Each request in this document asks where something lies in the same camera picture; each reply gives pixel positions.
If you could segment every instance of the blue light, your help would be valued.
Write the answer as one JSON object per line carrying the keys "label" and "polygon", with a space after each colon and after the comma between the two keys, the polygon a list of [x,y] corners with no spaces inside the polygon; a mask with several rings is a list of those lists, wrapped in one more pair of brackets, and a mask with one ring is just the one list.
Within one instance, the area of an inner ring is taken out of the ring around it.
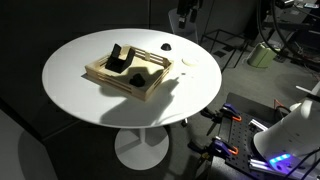
{"label": "blue light", "polygon": [[278,156],[278,157],[275,157],[275,158],[271,159],[269,162],[270,163],[276,163],[278,161],[282,161],[282,160],[288,159],[289,157],[290,157],[290,154],[283,154],[281,156]]}
{"label": "blue light", "polygon": [[283,159],[287,159],[287,158],[290,157],[290,154],[284,154],[284,155],[282,155],[281,157],[282,157]]}

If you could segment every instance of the small black item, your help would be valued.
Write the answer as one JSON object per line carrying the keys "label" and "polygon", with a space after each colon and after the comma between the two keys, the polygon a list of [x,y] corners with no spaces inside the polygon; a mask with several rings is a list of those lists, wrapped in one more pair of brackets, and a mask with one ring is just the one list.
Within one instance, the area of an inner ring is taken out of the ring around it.
{"label": "small black item", "polygon": [[179,19],[179,28],[184,29],[186,27],[186,17],[180,17]]}
{"label": "small black item", "polygon": [[232,46],[225,46],[222,49],[225,51],[231,52],[234,48]]}
{"label": "small black item", "polygon": [[136,87],[142,87],[144,86],[146,81],[143,79],[141,74],[135,74],[133,75],[132,79],[130,79],[130,84]]}
{"label": "small black item", "polygon": [[221,52],[221,51],[216,51],[213,53],[214,55],[218,56],[219,58],[222,58],[224,55],[226,55],[226,53]]}
{"label": "small black item", "polygon": [[119,59],[120,51],[121,46],[115,44],[111,56],[109,57],[105,65],[106,69],[109,69],[113,72],[117,72],[119,74],[121,74],[125,69],[127,69],[131,65],[133,57],[136,53],[133,49],[130,48],[126,60],[121,60]]}
{"label": "small black item", "polygon": [[170,51],[171,50],[171,46],[168,43],[164,43],[164,44],[162,44],[161,49],[164,50],[164,51]]}
{"label": "small black item", "polygon": [[192,11],[191,11],[191,16],[190,16],[189,21],[190,21],[191,23],[195,23],[195,22],[196,22],[196,19],[197,19],[197,15],[198,15],[198,10],[192,9]]}

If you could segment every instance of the table pedestal base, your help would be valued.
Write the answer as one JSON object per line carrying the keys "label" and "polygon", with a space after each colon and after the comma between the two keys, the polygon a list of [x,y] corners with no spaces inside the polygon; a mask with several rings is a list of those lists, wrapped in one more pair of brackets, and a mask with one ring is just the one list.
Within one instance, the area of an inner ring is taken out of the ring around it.
{"label": "table pedestal base", "polygon": [[114,146],[122,164],[134,170],[145,170],[162,161],[169,148],[169,138],[163,127],[121,129]]}

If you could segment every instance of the table top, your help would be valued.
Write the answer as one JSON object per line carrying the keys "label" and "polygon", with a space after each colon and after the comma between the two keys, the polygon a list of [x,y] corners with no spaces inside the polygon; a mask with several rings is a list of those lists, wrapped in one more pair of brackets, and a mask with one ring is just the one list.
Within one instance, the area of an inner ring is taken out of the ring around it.
{"label": "table top", "polygon": [[[114,44],[131,45],[174,63],[144,102],[89,77],[85,65],[111,53]],[[171,51],[160,47],[171,45]],[[187,66],[184,60],[197,61]],[[42,82],[51,100],[90,123],[116,128],[150,128],[181,121],[199,112],[217,95],[221,73],[215,59],[182,37],[146,29],[115,29],[75,39],[46,62]]]}

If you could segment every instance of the table stem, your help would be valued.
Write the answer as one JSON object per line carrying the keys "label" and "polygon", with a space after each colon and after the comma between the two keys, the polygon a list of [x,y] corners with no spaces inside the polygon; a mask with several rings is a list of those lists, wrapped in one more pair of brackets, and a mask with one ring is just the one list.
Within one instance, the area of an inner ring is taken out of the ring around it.
{"label": "table stem", "polygon": [[146,129],[145,128],[139,129],[139,133],[140,133],[140,141],[141,141],[141,143],[145,143],[145,141],[146,141]]}

